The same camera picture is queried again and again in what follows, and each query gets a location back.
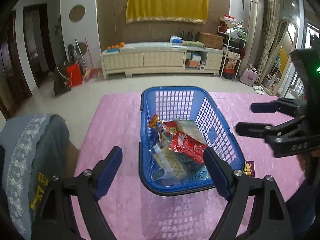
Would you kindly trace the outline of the light blue pastry pack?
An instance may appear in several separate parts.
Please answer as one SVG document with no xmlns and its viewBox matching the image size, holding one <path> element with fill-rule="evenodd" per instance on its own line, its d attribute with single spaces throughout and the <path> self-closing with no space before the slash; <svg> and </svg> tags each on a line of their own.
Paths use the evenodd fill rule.
<svg viewBox="0 0 320 240">
<path fill-rule="evenodd" d="M 194 161 L 185 154 L 180 157 L 180 161 L 187 173 L 189 182 L 204 181 L 211 178 L 204 164 Z"/>
</svg>

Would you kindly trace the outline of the small red snack pouch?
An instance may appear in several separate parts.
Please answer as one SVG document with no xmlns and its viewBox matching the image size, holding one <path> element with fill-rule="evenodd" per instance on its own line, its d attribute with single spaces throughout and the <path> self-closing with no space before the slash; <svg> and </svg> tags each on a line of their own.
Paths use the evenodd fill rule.
<svg viewBox="0 0 320 240">
<path fill-rule="evenodd" d="M 169 150 L 185 154 L 198 163 L 204 163 L 204 150 L 208 146 L 195 140 L 182 131 L 178 131 L 169 144 Z"/>
</svg>

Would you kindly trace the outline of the green-edged cracker pack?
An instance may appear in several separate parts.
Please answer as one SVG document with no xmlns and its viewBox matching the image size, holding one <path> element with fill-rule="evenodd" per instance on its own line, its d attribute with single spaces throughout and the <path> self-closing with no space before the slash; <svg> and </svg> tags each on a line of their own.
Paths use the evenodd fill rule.
<svg viewBox="0 0 320 240">
<path fill-rule="evenodd" d="M 182 131 L 185 134 L 189 135 L 190 137 L 194 138 L 195 140 L 207 145 L 207 142 L 204 139 L 204 137 L 201 134 L 198 127 L 196 126 L 195 121 L 193 121 L 193 120 L 177 120 L 176 125 L 177 125 L 178 131 Z"/>
</svg>

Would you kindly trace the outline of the blue plastic basket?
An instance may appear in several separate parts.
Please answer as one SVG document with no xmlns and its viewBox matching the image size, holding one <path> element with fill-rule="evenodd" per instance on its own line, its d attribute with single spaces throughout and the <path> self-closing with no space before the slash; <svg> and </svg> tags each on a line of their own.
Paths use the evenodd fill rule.
<svg viewBox="0 0 320 240">
<path fill-rule="evenodd" d="M 151 87 L 142 93 L 139 176 L 160 196 L 211 189 L 214 183 L 204 164 L 211 147 L 232 169 L 245 160 L 217 104 L 199 87 Z"/>
</svg>

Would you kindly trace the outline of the large red yellow snack pouch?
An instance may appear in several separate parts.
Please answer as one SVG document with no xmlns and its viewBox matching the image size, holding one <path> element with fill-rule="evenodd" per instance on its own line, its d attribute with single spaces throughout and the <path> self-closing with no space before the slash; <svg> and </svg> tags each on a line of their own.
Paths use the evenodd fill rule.
<svg viewBox="0 0 320 240">
<path fill-rule="evenodd" d="M 178 131 L 177 128 L 177 122 L 176 121 L 167 121 L 165 123 L 166 128 L 169 130 L 169 132 L 173 135 L 175 135 Z"/>
</svg>

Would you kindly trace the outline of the orange snack bar wrapper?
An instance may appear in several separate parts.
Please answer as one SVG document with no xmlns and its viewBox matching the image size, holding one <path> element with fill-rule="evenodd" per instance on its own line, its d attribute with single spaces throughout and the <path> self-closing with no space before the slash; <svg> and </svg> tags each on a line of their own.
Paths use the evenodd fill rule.
<svg viewBox="0 0 320 240">
<path fill-rule="evenodd" d="M 170 130 L 165 125 L 165 122 L 162 121 L 157 114 L 154 114 L 148 123 L 149 128 L 153 128 L 162 135 L 168 137 L 170 135 Z"/>
</svg>

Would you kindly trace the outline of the white slippers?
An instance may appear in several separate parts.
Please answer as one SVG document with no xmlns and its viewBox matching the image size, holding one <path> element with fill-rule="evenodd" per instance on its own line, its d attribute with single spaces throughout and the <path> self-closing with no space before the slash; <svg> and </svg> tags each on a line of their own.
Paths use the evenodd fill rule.
<svg viewBox="0 0 320 240">
<path fill-rule="evenodd" d="M 261 86 L 253 85 L 253 89 L 259 95 L 264 95 L 265 94 L 265 92 L 264 92 L 264 90 L 263 90 L 263 88 Z"/>
</svg>

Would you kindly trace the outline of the purple yellow snack packet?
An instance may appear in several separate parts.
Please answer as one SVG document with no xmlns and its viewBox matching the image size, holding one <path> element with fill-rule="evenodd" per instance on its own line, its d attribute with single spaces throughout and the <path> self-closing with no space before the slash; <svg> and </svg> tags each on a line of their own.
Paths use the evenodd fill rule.
<svg viewBox="0 0 320 240">
<path fill-rule="evenodd" d="M 247 176 L 255 177 L 255 165 L 254 165 L 254 162 L 246 160 L 243 172 Z"/>
</svg>

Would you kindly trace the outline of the pink tote bag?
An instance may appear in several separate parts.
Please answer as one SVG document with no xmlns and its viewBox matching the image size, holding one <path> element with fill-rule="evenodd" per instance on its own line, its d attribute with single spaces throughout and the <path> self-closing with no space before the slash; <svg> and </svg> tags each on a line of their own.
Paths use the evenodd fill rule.
<svg viewBox="0 0 320 240">
<path fill-rule="evenodd" d="M 258 72 L 256 68 L 252 64 L 250 64 L 249 67 L 245 68 L 239 80 L 241 83 L 252 87 L 257 78 Z"/>
</svg>

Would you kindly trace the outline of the arched standing mirror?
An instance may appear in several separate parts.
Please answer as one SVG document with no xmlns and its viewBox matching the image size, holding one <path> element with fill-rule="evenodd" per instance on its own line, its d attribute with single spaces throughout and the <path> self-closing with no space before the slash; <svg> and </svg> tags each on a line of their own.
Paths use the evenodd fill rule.
<svg viewBox="0 0 320 240">
<path fill-rule="evenodd" d="M 268 95 L 276 96 L 284 83 L 291 64 L 290 53 L 295 50 L 298 39 L 298 26 L 288 18 L 279 21 L 276 36 L 262 71 L 259 85 Z"/>
</svg>

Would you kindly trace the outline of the pink quilted tablecloth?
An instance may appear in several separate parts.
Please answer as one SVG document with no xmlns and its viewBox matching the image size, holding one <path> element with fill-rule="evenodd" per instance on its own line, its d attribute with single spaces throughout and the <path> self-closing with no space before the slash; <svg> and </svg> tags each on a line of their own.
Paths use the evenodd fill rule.
<svg viewBox="0 0 320 240">
<path fill-rule="evenodd" d="M 76 174 L 92 169 L 118 146 L 118 171 L 110 188 L 97 192 L 98 205 L 117 239 L 208 239 L 226 207 L 217 181 L 199 178 L 202 164 L 178 167 L 177 176 L 153 180 L 159 163 L 151 148 L 159 138 L 149 127 L 164 121 L 192 120 L 217 155 L 234 170 L 254 163 L 255 178 L 271 175 L 288 200 L 304 180 L 296 157 L 275 158 L 263 139 L 236 134 L 239 122 L 277 126 L 290 117 L 253 113 L 254 102 L 273 98 L 258 94 L 214 93 L 197 87 L 153 87 L 144 93 L 103 96 L 85 136 Z"/>
</svg>

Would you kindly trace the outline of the white metal shelf rack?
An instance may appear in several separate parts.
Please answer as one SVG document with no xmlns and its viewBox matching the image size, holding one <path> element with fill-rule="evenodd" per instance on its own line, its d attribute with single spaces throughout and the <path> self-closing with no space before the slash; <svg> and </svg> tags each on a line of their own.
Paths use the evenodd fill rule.
<svg viewBox="0 0 320 240">
<path fill-rule="evenodd" d="M 223 57 L 220 76 L 224 79 L 236 79 L 242 59 L 245 57 L 247 33 L 242 22 L 236 23 L 229 15 L 220 17 L 217 34 L 223 38 Z"/>
</svg>

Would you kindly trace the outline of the patterned curtain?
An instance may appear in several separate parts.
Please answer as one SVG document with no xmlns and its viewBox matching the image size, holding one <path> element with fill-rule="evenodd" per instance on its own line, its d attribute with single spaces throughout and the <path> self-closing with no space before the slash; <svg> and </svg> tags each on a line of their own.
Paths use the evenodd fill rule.
<svg viewBox="0 0 320 240">
<path fill-rule="evenodd" d="M 263 81 L 265 76 L 267 60 L 278 28 L 279 14 L 280 0 L 266 0 L 264 9 L 265 29 L 263 38 L 263 51 L 258 66 L 259 83 Z"/>
</svg>

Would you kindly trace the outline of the cardboard box on cabinet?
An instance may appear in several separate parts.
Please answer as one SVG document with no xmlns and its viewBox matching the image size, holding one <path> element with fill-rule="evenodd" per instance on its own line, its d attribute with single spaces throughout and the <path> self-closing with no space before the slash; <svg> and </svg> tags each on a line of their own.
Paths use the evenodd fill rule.
<svg viewBox="0 0 320 240">
<path fill-rule="evenodd" d="M 213 49 L 222 49 L 223 45 L 223 36 L 214 35 L 210 33 L 203 33 L 200 32 L 199 34 L 199 41 L 205 45 L 206 48 L 213 48 Z"/>
</svg>

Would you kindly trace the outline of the silver standing air conditioner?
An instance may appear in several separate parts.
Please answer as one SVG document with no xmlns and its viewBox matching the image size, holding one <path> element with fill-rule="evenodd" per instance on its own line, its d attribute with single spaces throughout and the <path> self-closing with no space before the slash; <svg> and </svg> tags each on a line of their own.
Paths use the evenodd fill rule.
<svg viewBox="0 0 320 240">
<path fill-rule="evenodd" d="M 264 0 L 244 0 L 244 31 L 247 33 L 245 57 L 242 59 L 238 73 L 242 75 L 246 67 L 254 65 L 263 28 Z"/>
</svg>

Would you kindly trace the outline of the green folded cloth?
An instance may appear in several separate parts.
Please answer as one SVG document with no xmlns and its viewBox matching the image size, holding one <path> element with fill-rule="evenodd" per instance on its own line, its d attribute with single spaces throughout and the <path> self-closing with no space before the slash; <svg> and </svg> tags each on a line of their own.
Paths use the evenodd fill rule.
<svg viewBox="0 0 320 240">
<path fill-rule="evenodd" d="M 206 46 L 201 43 L 200 41 L 187 41 L 187 40 L 182 40 L 181 42 L 182 46 L 187 46 L 187 47 L 196 47 L 196 48 L 205 48 Z"/>
</svg>

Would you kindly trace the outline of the tissue box on cabinet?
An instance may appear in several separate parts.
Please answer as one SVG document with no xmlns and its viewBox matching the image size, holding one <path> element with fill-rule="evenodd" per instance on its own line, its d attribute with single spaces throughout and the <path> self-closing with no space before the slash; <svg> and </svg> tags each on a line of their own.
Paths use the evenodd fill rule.
<svg viewBox="0 0 320 240">
<path fill-rule="evenodd" d="M 170 37 L 170 43 L 176 45 L 176 44 L 182 44 L 183 38 L 178 36 L 171 36 Z"/>
</svg>

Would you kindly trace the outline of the black bag on floor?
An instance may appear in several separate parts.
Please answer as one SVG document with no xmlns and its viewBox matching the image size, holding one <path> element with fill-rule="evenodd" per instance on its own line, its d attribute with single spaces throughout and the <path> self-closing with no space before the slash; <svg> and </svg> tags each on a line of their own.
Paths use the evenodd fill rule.
<svg viewBox="0 0 320 240">
<path fill-rule="evenodd" d="M 71 91 L 71 87 L 68 85 L 66 67 L 63 64 L 55 67 L 53 78 L 53 91 L 56 97 Z"/>
</svg>

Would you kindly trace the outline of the cream tv cabinet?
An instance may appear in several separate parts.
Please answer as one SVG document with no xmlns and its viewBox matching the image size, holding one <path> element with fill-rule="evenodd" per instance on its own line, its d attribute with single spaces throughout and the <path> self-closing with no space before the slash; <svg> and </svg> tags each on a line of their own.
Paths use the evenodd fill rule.
<svg viewBox="0 0 320 240">
<path fill-rule="evenodd" d="M 100 54 L 104 78 L 123 73 L 213 74 L 220 72 L 223 51 L 173 44 L 170 42 L 127 43 L 113 52 Z"/>
</svg>

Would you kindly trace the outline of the red bag on floor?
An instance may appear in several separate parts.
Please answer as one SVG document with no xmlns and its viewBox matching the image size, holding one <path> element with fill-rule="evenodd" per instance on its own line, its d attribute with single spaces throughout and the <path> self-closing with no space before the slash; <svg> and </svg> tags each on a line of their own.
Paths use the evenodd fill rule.
<svg viewBox="0 0 320 240">
<path fill-rule="evenodd" d="M 68 66 L 66 68 L 66 73 L 68 77 L 67 84 L 69 85 L 69 87 L 72 88 L 82 84 L 82 72 L 80 70 L 80 65 L 78 61 Z"/>
</svg>

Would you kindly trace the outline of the broom and dustpan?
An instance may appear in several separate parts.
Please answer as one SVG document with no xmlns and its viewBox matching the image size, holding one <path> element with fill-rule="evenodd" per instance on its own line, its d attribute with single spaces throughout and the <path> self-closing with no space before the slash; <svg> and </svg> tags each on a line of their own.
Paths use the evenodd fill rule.
<svg viewBox="0 0 320 240">
<path fill-rule="evenodd" d="M 75 52 L 80 56 L 81 70 L 83 72 L 83 78 L 85 82 L 98 77 L 99 69 L 94 68 L 92 57 L 89 51 L 89 46 L 87 43 L 87 38 L 84 41 L 78 41 L 75 39 Z"/>
</svg>

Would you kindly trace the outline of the yellow cloth covered television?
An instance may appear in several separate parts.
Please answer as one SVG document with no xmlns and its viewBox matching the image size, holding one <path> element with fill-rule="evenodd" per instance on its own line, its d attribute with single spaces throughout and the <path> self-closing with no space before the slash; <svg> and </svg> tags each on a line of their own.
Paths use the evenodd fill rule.
<svg viewBox="0 0 320 240">
<path fill-rule="evenodd" d="M 209 0 L 127 0 L 126 23 L 174 21 L 205 24 Z"/>
</svg>

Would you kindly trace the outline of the oranges on blue plate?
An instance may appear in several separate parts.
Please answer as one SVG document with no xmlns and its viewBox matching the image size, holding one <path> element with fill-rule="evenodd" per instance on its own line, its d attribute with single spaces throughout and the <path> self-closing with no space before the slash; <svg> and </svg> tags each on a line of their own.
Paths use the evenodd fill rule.
<svg viewBox="0 0 320 240">
<path fill-rule="evenodd" d="M 115 44 L 115 45 L 112 45 L 112 46 L 108 46 L 106 48 L 106 51 L 108 53 L 110 52 L 116 52 L 116 51 L 119 51 L 121 48 L 124 48 L 125 46 L 125 43 L 124 42 L 120 42 L 119 44 Z"/>
</svg>

